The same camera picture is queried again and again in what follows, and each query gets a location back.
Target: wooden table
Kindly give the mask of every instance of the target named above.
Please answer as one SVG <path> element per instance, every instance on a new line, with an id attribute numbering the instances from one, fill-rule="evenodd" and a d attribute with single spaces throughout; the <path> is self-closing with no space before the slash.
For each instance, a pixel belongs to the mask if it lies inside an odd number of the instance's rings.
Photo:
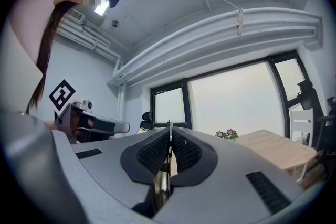
<path id="1" fill-rule="evenodd" d="M 305 165 L 316 156 L 313 148 L 267 130 L 242 135 L 237 143 L 247 146 L 282 170 Z"/>

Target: black window frame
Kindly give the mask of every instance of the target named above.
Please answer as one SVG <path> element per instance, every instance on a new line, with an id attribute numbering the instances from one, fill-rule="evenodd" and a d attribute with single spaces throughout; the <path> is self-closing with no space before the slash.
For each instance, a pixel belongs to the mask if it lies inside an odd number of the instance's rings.
<path id="1" fill-rule="evenodd" d="M 191 117 L 191 107 L 190 107 L 190 100 L 189 100 L 189 92 L 188 92 L 188 86 L 187 83 L 191 80 L 195 79 L 200 79 L 204 78 L 207 76 L 212 76 L 214 74 L 218 73 L 223 73 L 226 71 L 231 71 L 234 69 L 242 68 L 242 67 L 247 67 L 251 65 L 255 65 L 257 63 L 261 62 L 267 62 L 268 66 L 270 67 L 270 70 L 272 72 L 273 78 L 275 80 L 276 86 L 278 88 L 278 91 L 280 93 L 280 101 L 281 101 L 281 106 L 282 106 L 282 111 L 284 114 L 284 126 L 285 126 L 285 137 L 289 138 L 290 137 L 290 119 L 289 119 L 289 109 L 300 103 L 300 100 L 298 97 L 292 99 L 292 100 L 287 100 L 287 95 L 285 91 L 285 87 L 283 85 L 281 76 L 279 74 L 279 71 L 276 67 L 276 63 L 291 60 L 291 59 L 296 59 L 299 68 L 301 69 L 301 72 L 303 74 L 303 77 L 305 80 L 309 81 L 309 76 L 308 73 L 305 69 L 305 66 L 303 65 L 303 62 L 297 53 L 296 50 L 288 51 L 288 52 L 283 52 L 280 54 L 274 54 L 274 55 L 269 55 L 263 58 L 259 58 L 256 60 L 252 61 L 247 61 L 243 63 L 239 63 L 233 66 L 229 67 L 224 67 L 216 70 L 212 70 L 210 72 L 206 72 L 203 74 L 198 74 L 196 76 L 192 76 L 189 78 L 184 78 L 179 81 L 175 81 L 166 85 L 162 85 L 157 88 L 151 89 L 151 111 L 153 112 L 153 126 L 154 127 L 168 127 L 169 123 L 156 123 L 155 122 L 155 95 L 160 94 L 162 92 L 167 92 L 171 90 L 175 90 L 178 88 L 182 88 L 182 93 L 183 93 L 183 105 L 184 105 L 184 114 L 185 114 L 185 123 L 174 123 L 175 126 L 178 127 L 184 127 L 188 129 L 192 129 L 192 117 Z"/>
<path id="2" fill-rule="evenodd" d="M 154 89 L 151 89 L 151 111 L 153 112 L 153 127 L 154 128 L 161 128 L 161 127 L 169 127 L 169 122 L 163 123 L 163 122 L 156 122 L 155 120 L 155 96 L 164 93 L 169 92 L 172 90 L 176 90 L 182 88 L 182 97 L 183 97 L 183 107 L 184 107 L 184 117 L 185 122 L 181 123 L 174 123 L 174 126 L 183 127 L 192 129 L 192 121 L 191 121 L 191 111 L 190 111 L 190 101 L 189 101 L 189 91 L 187 86 L 187 79 L 182 79 L 179 81 L 175 81 Z"/>

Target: potted plant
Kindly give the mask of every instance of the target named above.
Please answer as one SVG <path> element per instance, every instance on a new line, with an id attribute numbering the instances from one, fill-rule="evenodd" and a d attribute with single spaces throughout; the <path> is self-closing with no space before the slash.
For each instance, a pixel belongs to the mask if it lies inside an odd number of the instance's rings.
<path id="1" fill-rule="evenodd" d="M 237 131 L 235 131 L 233 129 L 228 129 L 226 131 L 226 133 L 218 131 L 215 136 L 223 138 L 223 139 L 227 139 L 227 140 L 236 141 L 237 138 L 238 138 L 238 133 L 237 133 Z"/>

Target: air vent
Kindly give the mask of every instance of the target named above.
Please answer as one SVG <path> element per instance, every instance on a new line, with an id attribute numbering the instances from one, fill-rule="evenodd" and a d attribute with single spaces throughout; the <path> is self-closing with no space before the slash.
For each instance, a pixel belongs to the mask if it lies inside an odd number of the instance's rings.
<path id="1" fill-rule="evenodd" d="M 67 18 L 69 20 L 72 20 L 76 24 L 81 25 L 84 22 L 85 15 L 73 9 L 72 11 L 69 12 L 69 15 L 67 16 Z"/>
<path id="2" fill-rule="evenodd" d="M 84 159 L 84 158 L 95 156 L 95 155 L 100 154 L 100 153 L 102 153 L 102 151 L 99 150 L 99 149 L 97 149 L 97 148 L 95 148 L 94 150 L 77 152 L 76 156 L 79 159 Z"/>
<path id="3" fill-rule="evenodd" d="M 272 215 L 290 205 L 290 201 L 261 171 L 246 174 L 246 177 Z"/>

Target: black mesh grille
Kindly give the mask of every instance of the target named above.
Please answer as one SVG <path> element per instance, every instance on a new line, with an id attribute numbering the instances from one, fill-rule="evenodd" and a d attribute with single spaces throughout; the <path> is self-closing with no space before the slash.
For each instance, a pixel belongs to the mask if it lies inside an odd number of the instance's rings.
<path id="1" fill-rule="evenodd" d="M 173 130 L 173 152 L 176 157 L 177 171 L 188 170 L 201 159 L 202 151 L 199 146 Z"/>
<path id="2" fill-rule="evenodd" d="M 100 153 L 102 153 L 102 151 L 95 148 L 94 150 L 77 152 L 76 155 L 79 159 L 83 159 L 83 158 L 88 158 L 88 157 L 91 157 L 91 156 L 94 156 Z"/>
<path id="3" fill-rule="evenodd" d="M 161 135 L 158 139 L 140 149 L 137 153 L 137 160 L 154 175 L 156 175 L 169 151 L 169 133 Z"/>
<path id="4" fill-rule="evenodd" d="M 290 205 L 290 201 L 260 171 L 246 175 L 272 215 Z"/>

